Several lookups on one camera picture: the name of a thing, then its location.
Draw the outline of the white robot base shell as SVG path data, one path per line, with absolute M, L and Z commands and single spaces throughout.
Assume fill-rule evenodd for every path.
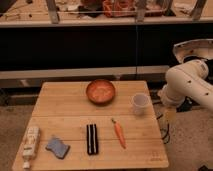
M 191 56 L 213 60 L 213 39 L 194 39 L 177 43 L 173 46 L 173 54 L 179 63 Z

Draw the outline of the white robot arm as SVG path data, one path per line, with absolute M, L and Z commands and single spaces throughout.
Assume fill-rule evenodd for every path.
M 186 97 L 213 112 L 213 85 L 206 81 L 208 65 L 202 60 L 191 60 L 171 67 L 165 74 L 166 84 L 160 99 L 166 107 L 179 107 Z

